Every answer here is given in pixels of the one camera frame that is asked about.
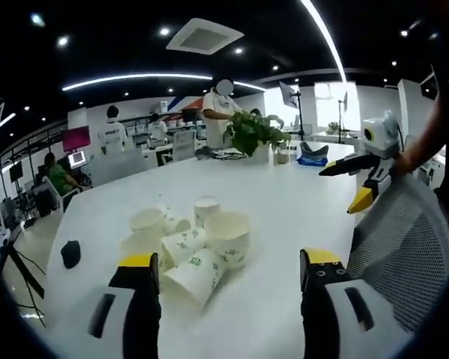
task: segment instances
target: white paper cup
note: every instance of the white paper cup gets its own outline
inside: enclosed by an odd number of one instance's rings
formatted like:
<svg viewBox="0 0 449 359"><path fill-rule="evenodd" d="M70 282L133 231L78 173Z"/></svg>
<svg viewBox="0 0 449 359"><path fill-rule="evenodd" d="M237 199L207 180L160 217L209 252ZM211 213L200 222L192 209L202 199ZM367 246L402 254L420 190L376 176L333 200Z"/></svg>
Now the white paper cup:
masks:
<svg viewBox="0 0 449 359"><path fill-rule="evenodd" d="M129 228L135 232L137 230L151 230L162 233L163 213L157 208L144 209L136 213L129 220Z"/></svg>
<svg viewBox="0 0 449 359"><path fill-rule="evenodd" d="M166 206L165 204L159 203L156 205L156 208L158 208L163 213L164 218L163 225L166 236L181 233L184 232L185 230L191 230L192 224L189 222L189 220L184 217L175 215L170 210L170 207Z"/></svg>
<svg viewBox="0 0 449 359"><path fill-rule="evenodd" d="M199 307L203 307L225 270L223 261L213 251L203 248L163 276L184 289Z"/></svg>
<svg viewBox="0 0 449 359"><path fill-rule="evenodd" d="M162 238L163 260L171 268L178 266L193 253L204 248L206 236L204 230L195 228Z"/></svg>
<svg viewBox="0 0 449 359"><path fill-rule="evenodd" d="M207 247L213 249L228 269L245 265L250 244L250 224L247 215L239 212L219 212L204 222Z"/></svg>
<svg viewBox="0 0 449 359"><path fill-rule="evenodd" d="M195 202L195 226L204 227L207 218L221 211L221 206L214 197L202 197Z"/></svg>
<svg viewBox="0 0 449 359"><path fill-rule="evenodd" d="M158 233L139 230L133 232L120 243L120 259L136 254L157 253L162 256L162 241Z"/></svg>

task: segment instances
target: tipped-over paper cup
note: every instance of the tipped-over paper cup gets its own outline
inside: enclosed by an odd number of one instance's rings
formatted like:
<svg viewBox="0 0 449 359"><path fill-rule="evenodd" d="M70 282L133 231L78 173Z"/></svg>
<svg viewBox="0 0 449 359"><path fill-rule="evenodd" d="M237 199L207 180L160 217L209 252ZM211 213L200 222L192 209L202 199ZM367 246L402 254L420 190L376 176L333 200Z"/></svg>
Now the tipped-over paper cup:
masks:
<svg viewBox="0 0 449 359"><path fill-rule="evenodd" d="M209 196L200 198L195 202L195 225L196 227L204 227L207 218L219 212L221 207L218 201Z"/></svg>
<svg viewBox="0 0 449 359"><path fill-rule="evenodd" d="M219 212L204 222L207 247L213 249L228 269L245 265L251 228L247 215L238 212Z"/></svg>
<svg viewBox="0 0 449 359"><path fill-rule="evenodd" d="M144 209L136 213L129 220L130 229L135 232L138 230L149 230L161 233L163 231L163 213L157 208Z"/></svg>
<svg viewBox="0 0 449 359"><path fill-rule="evenodd" d="M153 231L139 230L133 232L120 243L120 259L136 254L157 253L162 256L161 236Z"/></svg>
<svg viewBox="0 0 449 359"><path fill-rule="evenodd" d="M164 204L158 204L156 208L158 208L163 213L164 229L166 236L171 236L172 234L181 233L184 232L185 230L191 229L192 225L189 222L189 220L184 217L175 215L170 210L170 207Z"/></svg>
<svg viewBox="0 0 449 359"><path fill-rule="evenodd" d="M206 236L204 230L195 228L162 238L163 260L171 268L178 266L193 253L204 248Z"/></svg>
<svg viewBox="0 0 449 359"><path fill-rule="evenodd" d="M191 296L202 307L222 278L225 269L223 261L216 253L203 248L163 276L169 279L166 285L178 285L184 289L184 295Z"/></svg>

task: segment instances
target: led strip light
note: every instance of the led strip light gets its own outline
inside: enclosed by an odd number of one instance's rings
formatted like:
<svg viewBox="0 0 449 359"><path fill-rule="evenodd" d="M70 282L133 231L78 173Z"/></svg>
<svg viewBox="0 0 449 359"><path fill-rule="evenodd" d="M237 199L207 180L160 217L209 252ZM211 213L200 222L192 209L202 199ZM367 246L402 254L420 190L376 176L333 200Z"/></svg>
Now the led strip light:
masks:
<svg viewBox="0 0 449 359"><path fill-rule="evenodd" d="M82 88L88 85L99 84L102 82L110 82L110 81L118 81L118 80L127 80L127 79L146 79L146 78L173 78L173 79L197 79L197 80L211 80L213 77L211 76L201 76L201 75L188 75L183 73L136 73L132 75L121 75L121 76L110 76L103 77L101 79L94 79L90 81L80 82L78 84L68 85L62 88L62 91L74 90L76 88ZM245 82L234 82L238 86L243 86L245 88L252 88L255 90L265 92L265 88L260 88L259 86L254 86L251 84L246 84Z"/></svg>
<svg viewBox="0 0 449 359"><path fill-rule="evenodd" d="M341 62L339 54L337 53L336 45L332 40L331 34L321 18L320 13L317 12L311 0L301 0L301 3L306 7L306 9L308 9L309 14L313 17L317 27L320 28L321 34L323 34L324 40L326 40L328 47L331 50L332 57L335 58L337 69L341 74L341 80L346 82L346 73L344 73L343 63Z"/></svg>

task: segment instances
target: ceiling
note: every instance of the ceiling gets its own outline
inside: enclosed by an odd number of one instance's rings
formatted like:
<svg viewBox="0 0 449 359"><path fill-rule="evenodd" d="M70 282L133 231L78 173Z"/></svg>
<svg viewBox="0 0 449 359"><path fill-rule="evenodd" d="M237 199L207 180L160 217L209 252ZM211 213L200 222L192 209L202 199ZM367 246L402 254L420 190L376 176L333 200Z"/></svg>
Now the ceiling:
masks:
<svg viewBox="0 0 449 359"><path fill-rule="evenodd" d="M14 3L13 11L9 4L0 4L0 97L5 100L4 115L17 114L1 128L2 150L50 121L63 120L80 101L91 107L169 96L169 88L175 96L200 96L209 87L202 80L134 79L66 93L61 90L88 79L149 72L226 73L252 83L281 73L336 67L323 36L299 0L158 1L153 7L142 1L123 6L84 1L45 7L24 2ZM344 67L369 70L349 73L349 80L383 86L396 85L401 78L421 82L430 74L424 52L412 39L400 36L418 15L409 1L314 0L314 5L333 36ZM41 15L44 27L32 24L32 13ZM192 18L226 25L245 36L211 56L167 51L172 36ZM163 26L170 28L170 36L159 35ZM60 49L57 39L62 35L69 36L69 43ZM234 53L236 47L243 48L241 55ZM301 76L299 83L339 79L338 74ZM286 81L293 82L294 77ZM235 96L254 92L240 88Z"/></svg>

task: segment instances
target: green leaves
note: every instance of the green leaves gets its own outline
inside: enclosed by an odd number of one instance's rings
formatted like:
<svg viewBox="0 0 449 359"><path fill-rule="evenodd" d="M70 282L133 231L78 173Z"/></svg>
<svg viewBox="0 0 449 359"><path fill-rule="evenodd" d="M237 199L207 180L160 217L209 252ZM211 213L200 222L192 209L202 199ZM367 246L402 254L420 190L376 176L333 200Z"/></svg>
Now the green leaves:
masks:
<svg viewBox="0 0 449 359"><path fill-rule="evenodd" d="M271 127L269 118L243 112L231 116L223 141L228 137L231 138L233 147L250 157L260 143L277 146L279 142L291 139L289 134Z"/></svg>

